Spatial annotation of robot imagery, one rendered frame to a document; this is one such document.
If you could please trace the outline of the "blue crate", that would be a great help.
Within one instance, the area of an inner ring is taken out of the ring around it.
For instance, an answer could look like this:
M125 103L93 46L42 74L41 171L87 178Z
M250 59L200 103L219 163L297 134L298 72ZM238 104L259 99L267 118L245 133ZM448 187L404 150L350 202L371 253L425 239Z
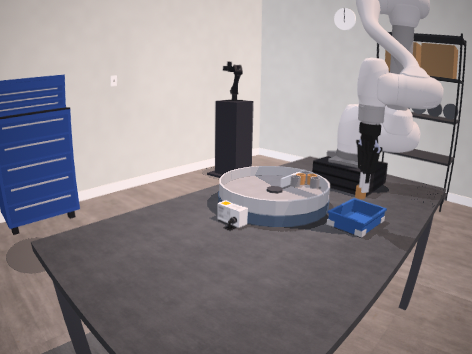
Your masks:
M387 208L353 198L329 210L326 224L362 238L374 227L384 222L385 211Z

